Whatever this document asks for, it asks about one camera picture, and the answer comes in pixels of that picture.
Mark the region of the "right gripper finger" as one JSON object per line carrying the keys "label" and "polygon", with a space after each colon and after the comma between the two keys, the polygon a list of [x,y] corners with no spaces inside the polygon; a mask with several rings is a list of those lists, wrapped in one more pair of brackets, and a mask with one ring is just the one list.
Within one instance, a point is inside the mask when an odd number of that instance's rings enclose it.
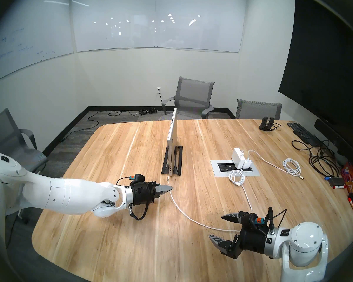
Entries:
{"label": "right gripper finger", "polygon": [[221,216],[221,218],[225,221],[231,222],[231,223],[237,223],[237,224],[242,224],[241,219],[245,215],[249,214],[249,212],[245,211],[238,211],[234,213],[229,213]]}
{"label": "right gripper finger", "polygon": [[213,245],[220,250],[223,255],[226,255],[232,259],[237,259],[241,253],[239,235],[235,235],[234,239],[224,240],[215,235],[209,235],[210,241]]}

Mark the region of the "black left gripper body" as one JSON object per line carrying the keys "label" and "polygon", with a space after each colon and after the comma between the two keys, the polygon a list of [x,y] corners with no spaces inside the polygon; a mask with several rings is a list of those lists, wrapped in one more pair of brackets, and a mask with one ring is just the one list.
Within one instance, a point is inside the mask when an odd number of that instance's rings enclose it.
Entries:
{"label": "black left gripper body", "polygon": [[154,202],[154,193],[153,187],[156,186],[156,182],[140,182],[140,181],[132,181],[130,184],[130,188],[132,189],[133,196],[133,206],[141,205],[141,204],[149,204]]}

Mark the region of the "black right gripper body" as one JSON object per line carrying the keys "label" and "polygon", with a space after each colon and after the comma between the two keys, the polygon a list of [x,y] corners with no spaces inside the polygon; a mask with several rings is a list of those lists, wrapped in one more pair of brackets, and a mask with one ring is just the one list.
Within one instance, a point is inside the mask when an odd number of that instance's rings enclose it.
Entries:
{"label": "black right gripper body", "polygon": [[268,219],[259,218],[255,213],[249,213],[242,217],[241,222],[242,228],[239,234],[241,250],[264,253],[269,232]]}

